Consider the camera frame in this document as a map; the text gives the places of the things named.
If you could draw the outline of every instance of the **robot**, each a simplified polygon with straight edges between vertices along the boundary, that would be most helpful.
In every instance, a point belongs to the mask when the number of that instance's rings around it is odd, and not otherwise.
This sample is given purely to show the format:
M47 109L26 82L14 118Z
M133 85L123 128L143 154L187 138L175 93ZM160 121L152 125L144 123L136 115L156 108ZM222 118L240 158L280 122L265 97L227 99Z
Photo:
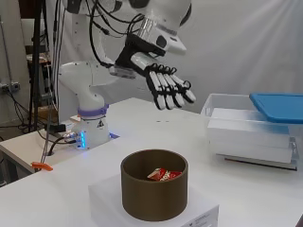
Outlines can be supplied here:
M58 75L60 82L79 100L81 121L66 135L66 138L76 139L78 148L95 148L111 139L106 123L108 105L101 95L92 92L92 86L140 75L146 79L159 110L182 108L186 101L194 103L196 97L190 91L190 82L179 79L175 68L157 58L164 57L167 52L186 53L177 31L190 16L191 0L62 1L65 9L72 13L74 46L87 59L62 65ZM102 47L101 33L106 30L102 30L94 18L105 13L111 16L127 3L140 14L129 25L122 52L112 61ZM141 23L137 31L133 31L134 23ZM100 31L94 33L93 26Z

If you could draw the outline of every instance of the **brown cylindrical container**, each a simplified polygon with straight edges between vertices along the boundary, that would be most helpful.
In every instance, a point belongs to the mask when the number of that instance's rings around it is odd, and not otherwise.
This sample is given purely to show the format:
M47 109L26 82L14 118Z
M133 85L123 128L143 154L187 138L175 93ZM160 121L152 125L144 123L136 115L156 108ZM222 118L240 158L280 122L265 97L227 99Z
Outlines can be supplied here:
M165 182L148 181L156 168L181 171L175 179ZM162 149L133 153L121 164L122 204L134 218L162 221L175 218L187 207L187 160Z

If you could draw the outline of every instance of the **robot finger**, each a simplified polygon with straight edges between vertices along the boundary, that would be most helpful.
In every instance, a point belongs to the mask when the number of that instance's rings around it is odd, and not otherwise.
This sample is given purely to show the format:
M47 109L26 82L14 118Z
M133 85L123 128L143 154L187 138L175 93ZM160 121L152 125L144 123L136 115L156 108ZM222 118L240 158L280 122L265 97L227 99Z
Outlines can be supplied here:
M181 94L179 93L178 86L168 74L164 75L164 77L175 93L175 96L173 97L175 105L179 108L182 108L185 105L185 101L183 100Z
M163 95L159 93L163 92L163 87L154 72L150 72L150 76L147 77L147 83L153 95L154 103L159 110L164 110L166 108L166 102Z
M163 74L158 73L157 77L158 77L160 83L162 84L162 87L164 87L164 91L166 92L165 100L166 100L167 108L169 110L172 110L173 108L175 108L175 105L174 105L174 102L173 102L173 99L171 96L170 87L169 87L167 81L164 79Z
M189 102L194 103L196 101L196 96L189 90L191 87L190 82L183 81L176 77L175 75L171 75L171 78L177 83L179 90L182 91L183 98Z

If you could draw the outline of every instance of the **blue led light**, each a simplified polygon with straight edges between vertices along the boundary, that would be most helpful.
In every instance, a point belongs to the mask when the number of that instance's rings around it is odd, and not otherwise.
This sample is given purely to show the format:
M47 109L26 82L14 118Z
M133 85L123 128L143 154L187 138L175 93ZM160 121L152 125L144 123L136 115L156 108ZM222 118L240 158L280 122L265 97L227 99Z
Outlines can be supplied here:
M84 136L84 132L82 131L81 134L81 147L85 148L86 147L86 143L85 143L85 136Z

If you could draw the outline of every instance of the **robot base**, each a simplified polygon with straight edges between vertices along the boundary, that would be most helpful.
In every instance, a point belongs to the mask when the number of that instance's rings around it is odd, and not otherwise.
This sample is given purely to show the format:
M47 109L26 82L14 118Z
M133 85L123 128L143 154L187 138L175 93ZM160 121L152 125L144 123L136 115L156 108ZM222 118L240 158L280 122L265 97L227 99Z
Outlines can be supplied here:
M77 134L77 147L91 149L110 141L106 115L82 117L81 122L73 129Z

